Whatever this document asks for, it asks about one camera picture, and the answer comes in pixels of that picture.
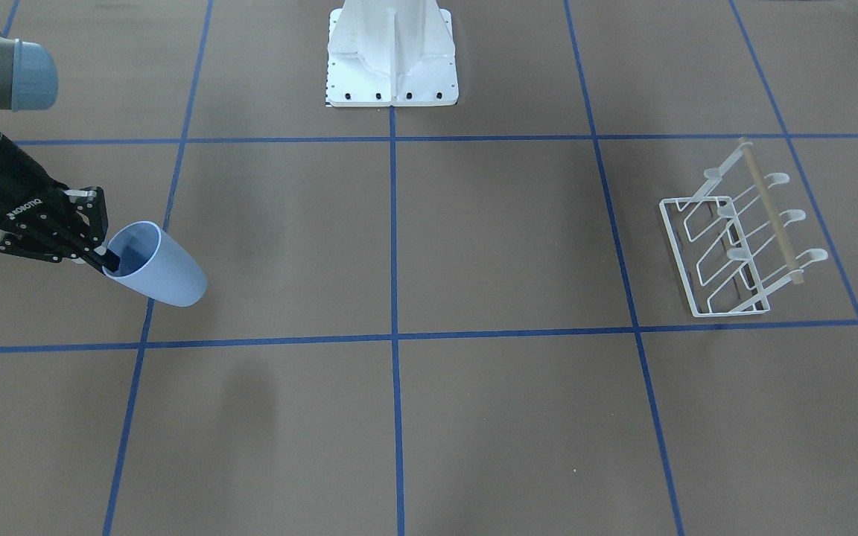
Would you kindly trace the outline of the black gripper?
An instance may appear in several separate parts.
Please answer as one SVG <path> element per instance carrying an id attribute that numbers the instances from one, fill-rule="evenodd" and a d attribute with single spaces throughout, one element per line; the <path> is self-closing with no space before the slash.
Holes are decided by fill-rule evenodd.
<path id="1" fill-rule="evenodd" d="M 69 259 L 99 272 L 117 272 L 120 257 L 106 247 L 109 218 L 104 190 L 100 187 L 67 189 L 66 184 L 52 179 L 44 167 L 0 132 L 0 225 L 9 220 L 11 211 L 34 198 L 41 198 L 50 217 L 71 232 L 70 235 L 31 231 L 3 233 L 0 253 L 48 264 L 60 264 Z M 48 200 L 51 191 L 65 191 L 68 203 Z"/>

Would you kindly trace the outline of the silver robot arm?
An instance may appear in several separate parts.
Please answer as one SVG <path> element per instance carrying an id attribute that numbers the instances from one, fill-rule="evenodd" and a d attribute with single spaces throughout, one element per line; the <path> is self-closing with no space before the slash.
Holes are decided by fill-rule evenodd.
<path id="1" fill-rule="evenodd" d="M 43 45 L 0 30 L 0 111 L 44 111 L 57 101 L 57 67 Z M 0 131 L 0 253 L 58 264 L 71 259 L 115 272 L 105 247 L 108 214 L 99 187 L 76 190 L 45 172 Z"/>

